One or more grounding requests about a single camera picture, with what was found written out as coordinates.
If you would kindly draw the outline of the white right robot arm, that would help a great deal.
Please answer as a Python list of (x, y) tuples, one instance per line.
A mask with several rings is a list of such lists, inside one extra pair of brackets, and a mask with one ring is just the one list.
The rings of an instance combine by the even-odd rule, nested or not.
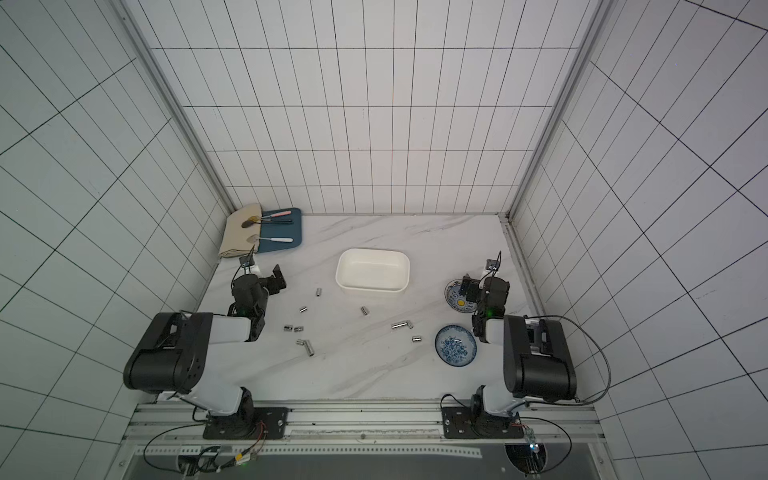
[(577, 378), (562, 324), (557, 319), (505, 312), (510, 284), (492, 275), (464, 276), (449, 283), (445, 299), (471, 316), (469, 329), (448, 325), (436, 334), (435, 350), (452, 367), (466, 367), (479, 345), (502, 348), (502, 379), (478, 387), (468, 403), (442, 407), (447, 439), (522, 439), (533, 432), (518, 411), (538, 400), (547, 404), (576, 397)]

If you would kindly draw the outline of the black handled spoon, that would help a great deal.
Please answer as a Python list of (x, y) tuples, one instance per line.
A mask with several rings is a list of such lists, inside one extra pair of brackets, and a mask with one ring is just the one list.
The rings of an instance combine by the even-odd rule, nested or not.
[(250, 217), (242, 222), (241, 227), (243, 229), (253, 227), (255, 225), (263, 225), (263, 224), (275, 224), (275, 225), (292, 225), (294, 221), (290, 218), (261, 218), (261, 217)]

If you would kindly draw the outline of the blue white patterned bowl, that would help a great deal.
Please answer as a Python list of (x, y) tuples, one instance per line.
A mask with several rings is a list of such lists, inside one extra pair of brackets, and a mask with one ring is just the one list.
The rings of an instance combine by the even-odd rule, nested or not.
[(452, 367), (465, 367), (477, 355), (477, 343), (472, 332), (460, 325), (446, 325), (436, 334), (434, 347), (438, 357)]

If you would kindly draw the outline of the pink handled spoon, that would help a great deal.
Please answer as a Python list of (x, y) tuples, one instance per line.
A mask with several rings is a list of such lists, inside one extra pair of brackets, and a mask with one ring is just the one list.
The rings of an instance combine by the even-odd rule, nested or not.
[(267, 214), (267, 215), (263, 215), (260, 218), (262, 220), (265, 220), (265, 219), (270, 219), (271, 220), (271, 219), (275, 219), (275, 218), (287, 217), (287, 216), (290, 216), (291, 214), (292, 214), (291, 210), (284, 210), (284, 211), (279, 211), (279, 212), (274, 212), (274, 213), (270, 213), (270, 214)]

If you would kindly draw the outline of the beige folded cloth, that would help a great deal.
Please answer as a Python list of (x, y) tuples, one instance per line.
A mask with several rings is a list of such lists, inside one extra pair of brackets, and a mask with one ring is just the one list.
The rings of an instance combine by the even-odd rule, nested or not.
[[(258, 203), (246, 205), (232, 213), (226, 220), (218, 256), (220, 258), (238, 257), (257, 247), (261, 231), (259, 224), (261, 215), (262, 208)], [(257, 218), (256, 223), (243, 227), (243, 223), (252, 217)]]

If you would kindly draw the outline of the white plastic storage box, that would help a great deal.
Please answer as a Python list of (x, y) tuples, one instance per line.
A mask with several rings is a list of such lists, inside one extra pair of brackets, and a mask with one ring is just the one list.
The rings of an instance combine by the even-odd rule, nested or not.
[(349, 292), (399, 294), (410, 283), (410, 259), (394, 250), (352, 248), (338, 260), (335, 281)]

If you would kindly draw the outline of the dark blue tray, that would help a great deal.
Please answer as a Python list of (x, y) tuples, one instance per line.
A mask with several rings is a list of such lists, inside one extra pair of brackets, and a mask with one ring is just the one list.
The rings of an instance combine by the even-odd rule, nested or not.
[(303, 240), (302, 231), (302, 211), (298, 208), (291, 208), (292, 214), (283, 218), (290, 218), (294, 221), (292, 225), (261, 225), (260, 236), (262, 237), (291, 237), (294, 242), (291, 244), (261, 242), (256, 248), (258, 254), (272, 253), (296, 248), (301, 245)]

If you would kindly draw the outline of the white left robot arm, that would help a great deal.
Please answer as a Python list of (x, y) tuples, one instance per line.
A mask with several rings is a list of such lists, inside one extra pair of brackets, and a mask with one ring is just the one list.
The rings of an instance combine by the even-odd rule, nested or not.
[(228, 383), (207, 365), (212, 346), (254, 343), (265, 327), (268, 299), (287, 287), (279, 266), (268, 277), (246, 273), (231, 282), (226, 315), (185, 311), (156, 314), (127, 360), (126, 388), (171, 393), (207, 413), (206, 440), (279, 440), (288, 409), (258, 408), (251, 392)]

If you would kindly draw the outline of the white handled spoon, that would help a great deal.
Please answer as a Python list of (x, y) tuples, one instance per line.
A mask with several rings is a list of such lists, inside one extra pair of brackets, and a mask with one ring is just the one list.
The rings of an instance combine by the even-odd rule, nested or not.
[(262, 237), (259, 235), (251, 235), (247, 237), (246, 240), (251, 244), (256, 244), (261, 242), (291, 244), (294, 242), (294, 239), (291, 237)]

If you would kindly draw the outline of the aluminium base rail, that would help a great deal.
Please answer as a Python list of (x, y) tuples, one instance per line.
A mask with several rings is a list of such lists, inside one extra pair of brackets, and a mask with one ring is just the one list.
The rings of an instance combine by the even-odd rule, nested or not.
[(606, 438), (590, 407), (543, 407), (520, 415), (531, 428), (527, 439), (447, 439), (443, 435), (442, 407), (455, 407), (447, 399), (413, 401), (267, 401), (256, 407), (288, 409), (284, 437), (279, 440), (206, 440), (205, 426), (191, 406), (159, 402), (136, 408), (123, 436), (125, 447), (136, 454), (193, 455), (214, 445), (221, 455), (253, 446), (257, 454), (440, 454), (476, 457), (485, 445), (535, 443), (545, 446), (600, 445)]

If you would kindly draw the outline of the blue yellow patterned bowl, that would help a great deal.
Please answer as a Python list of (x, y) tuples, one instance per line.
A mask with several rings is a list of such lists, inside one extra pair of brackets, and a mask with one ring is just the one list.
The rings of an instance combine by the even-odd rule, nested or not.
[(449, 282), (444, 290), (444, 296), (447, 304), (455, 311), (462, 314), (473, 314), (477, 305), (469, 302), (466, 297), (460, 293), (462, 281), (455, 279)]

